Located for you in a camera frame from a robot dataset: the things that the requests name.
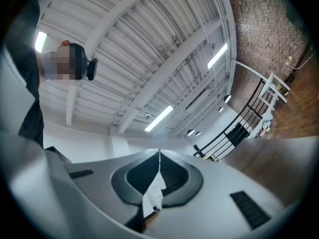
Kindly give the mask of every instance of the white pillar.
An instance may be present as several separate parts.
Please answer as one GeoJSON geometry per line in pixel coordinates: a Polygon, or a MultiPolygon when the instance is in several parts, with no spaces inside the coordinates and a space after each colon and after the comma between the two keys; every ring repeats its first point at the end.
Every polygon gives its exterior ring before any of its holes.
{"type": "Polygon", "coordinates": [[[110,127],[111,146],[115,158],[130,155],[129,144],[123,134],[119,134],[117,127],[110,127]]]}

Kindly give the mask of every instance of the white chair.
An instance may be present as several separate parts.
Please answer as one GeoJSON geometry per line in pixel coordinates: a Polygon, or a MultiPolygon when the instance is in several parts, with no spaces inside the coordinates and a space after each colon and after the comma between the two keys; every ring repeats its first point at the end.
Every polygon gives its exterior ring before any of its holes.
{"type": "Polygon", "coordinates": [[[276,78],[281,85],[283,85],[288,91],[290,90],[290,88],[288,87],[288,85],[286,83],[284,83],[284,81],[282,79],[280,79],[277,75],[275,75],[274,73],[271,73],[270,77],[268,78],[268,80],[266,81],[266,83],[264,84],[264,87],[262,88],[258,98],[260,98],[266,105],[268,105],[271,110],[275,110],[274,109],[274,105],[276,100],[278,99],[278,97],[280,97],[285,103],[287,102],[287,99],[278,91],[276,90],[275,85],[273,84],[273,80],[274,78],[276,78]],[[269,102],[267,102],[264,98],[263,95],[266,92],[269,92],[272,96],[273,96],[273,101],[271,102],[271,104],[269,102]]]}

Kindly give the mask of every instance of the white ceiling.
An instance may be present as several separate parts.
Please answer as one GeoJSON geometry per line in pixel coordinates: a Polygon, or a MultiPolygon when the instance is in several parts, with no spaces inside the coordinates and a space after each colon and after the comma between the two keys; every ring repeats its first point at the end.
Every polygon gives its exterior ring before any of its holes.
{"type": "Polygon", "coordinates": [[[46,82],[41,106],[63,114],[68,124],[82,120],[122,133],[144,131],[171,105],[151,134],[184,134],[230,92],[236,38],[229,8],[229,0],[50,0],[38,26],[49,35],[43,51],[70,40],[99,64],[93,82],[73,88],[46,82]],[[208,70],[225,43],[229,49],[208,70]]]}

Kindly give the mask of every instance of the person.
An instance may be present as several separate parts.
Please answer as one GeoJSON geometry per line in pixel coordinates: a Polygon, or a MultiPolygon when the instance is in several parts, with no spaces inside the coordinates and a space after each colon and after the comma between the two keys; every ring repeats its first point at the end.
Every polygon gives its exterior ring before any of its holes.
{"type": "Polygon", "coordinates": [[[19,135],[34,140],[43,148],[44,122],[39,102],[39,86],[47,80],[64,84],[74,84],[85,76],[93,80],[98,61],[88,61],[84,48],[68,40],[62,41],[56,50],[43,53],[35,51],[39,17],[38,0],[30,0],[10,26],[4,44],[26,81],[26,88],[35,98],[19,135]]]}

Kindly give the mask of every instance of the white wall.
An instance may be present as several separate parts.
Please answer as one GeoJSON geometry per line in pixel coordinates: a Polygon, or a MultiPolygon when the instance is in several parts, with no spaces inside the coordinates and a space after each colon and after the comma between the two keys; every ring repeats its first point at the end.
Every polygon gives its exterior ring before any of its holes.
{"type": "Polygon", "coordinates": [[[54,146],[72,163],[83,163],[113,158],[108,136],[76,132],[65,127],[45,123],[43,146],[54,146]]]}
{"type": "MultiPolygon", "coordinates": [[[[200,131],[202,134],[196,137],[195,133],[187,138],[189,144],[191,146],[194,146],[197,144],[197,146],[201,149],[205,145],[207,145],[210,141],[212,141],[215,137],[217,137],[237,116],[238,114],[231,109],[228,105],[224,104],[224,110],[219,113],[218,111],[212,112],[210,115],[206,117],[205,120],[203,120],[202,123],[196,126],[195,132],[200,131]]],[[[234,125],[236,125],[242,118],[239,117],[234,125]]],[[[244,127],[248,131],[251,130],[250,127],[248,127],[248,124],[246,123],[244,127]]],[[[233,128],[232,126],[226,131],[228,133],[233,128]]],[[[218,158],[223,158],[228,153],[230,153],[234,146],[229,142],[226,143],[227,139],[222,140],[225,137],[225,135],[221,135],[211,146],[207,147],[203,153],[206,153],[209,151],[214,145],[216,145],[218,142],[220,142],[215,148],[213,148],[211,151],[215,152],[214,156],[217,156],[220,154],[218,158]]]]}
{"type": "Polygon", "coordinates": [[[128,138],[130,154],[144,151],[146,149],[167,149],[192,155],[194,148],[186,139],[133,139],[128,138]]]}

